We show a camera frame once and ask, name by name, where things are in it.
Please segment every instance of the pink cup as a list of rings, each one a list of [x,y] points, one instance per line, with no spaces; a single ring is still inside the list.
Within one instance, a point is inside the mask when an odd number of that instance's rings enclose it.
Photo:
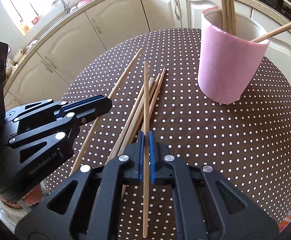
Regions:
[[[221,30],[221,21],[221,9],[217,7],[202,12],[198,85],[213,101],[230,104],[240,99],[260,65],[269,40],[250,42],[267,32],[243,15],[236,14],[237,36]]]

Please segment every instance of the cabinet handle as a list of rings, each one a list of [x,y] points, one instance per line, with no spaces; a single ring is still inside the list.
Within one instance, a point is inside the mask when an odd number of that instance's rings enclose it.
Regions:
[[[43,60],[41,60],[41,63],[43,64],[43,65],[45,65],[45,67],[46,67],[46,69],[48,70],[48,71],[50,71],[51,73],[53,73],[53,70],[51,69],[51,67],[45,62],[45,61],[43,61]]]
[[[177,6],[178,6],[178,1],[174,0],[174,14],[176,15],[177,20],[180,20],[180,16],[177,14]]]
[[[46,59],[47,62],[49,62],[50,66],[53,67],[54,69],[56,69],[56,65],[53,64],[53,62],[47,57],[44,57]]]
[[[93,22],[93,24],[94,24],[96,30],[98,31],[98,33],[99,33],[99,34],[102,34],[99,25],[95,22],[95,19],[92,19],[92,22]]]

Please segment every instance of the round table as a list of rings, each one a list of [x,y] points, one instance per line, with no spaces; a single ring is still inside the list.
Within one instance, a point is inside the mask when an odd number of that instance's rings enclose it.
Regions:
[[[83,164],[105,164],[143,84],[143,62],[151,76],[167,68],[150,120],[159,142],[191,166],[218,169],[278,223],[291,208],[291,86],[263,58],[239,101],[221,105],[197,84],[199,29],[170,29],[127,40],[91,63],[63,99],[75,102],[109,95],[139,48],[142,56],[103,116]],[[70,173],[92,124],[85,124],[74,143],[74,156],[48,177],[51,190]],[[142,239],[142,186],[128,187],[122,200],[118,239]],[[171,188],[150,185],[148,239],[175,239]]]

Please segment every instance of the red object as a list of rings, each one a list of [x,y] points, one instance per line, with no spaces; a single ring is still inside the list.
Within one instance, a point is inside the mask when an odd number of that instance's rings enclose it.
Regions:
[[[85,5],[86,3],[90,2],[91,0],[82,0],[78,3],[77,8],[80,8],[81,6]]]
[[[39,16],[36,16],[33,20],[32,23],[36,24],[40,20]]]

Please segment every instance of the cabinet door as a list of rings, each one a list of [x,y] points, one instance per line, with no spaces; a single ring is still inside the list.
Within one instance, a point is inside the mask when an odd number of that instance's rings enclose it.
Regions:
[[[252,19],[267,32],[280,26],[265,14],[253,9]],[[270,40],[265,56],[285,75],[291,85],[291,33],[284,32]]]
[[[7,92],[7,94],[4,97],[4,106],[6,112],[11,110],[12,108],[22,105],[24,105],[24,103],[20,99],[16,98],[10,92]]]
[[[141,0],[150,31],[181,28],[179,0]]]
[[[179,0],[183,28],[201,29],[201,13],[214,6],[221,6],[220,0]],[[251,7],[235,1],[235,11],[250,17]]]
[[[61,27],[38,49],[42,58],[69,84],[105,51],[85,13]]]
[[[58,101],[68,87],[68,83],[38,53],[34,53],[15,77],[9,92],[29,104],[49,98]]]
[[[141,0],[105,0],[85,13],[107,50],[149,32]]]

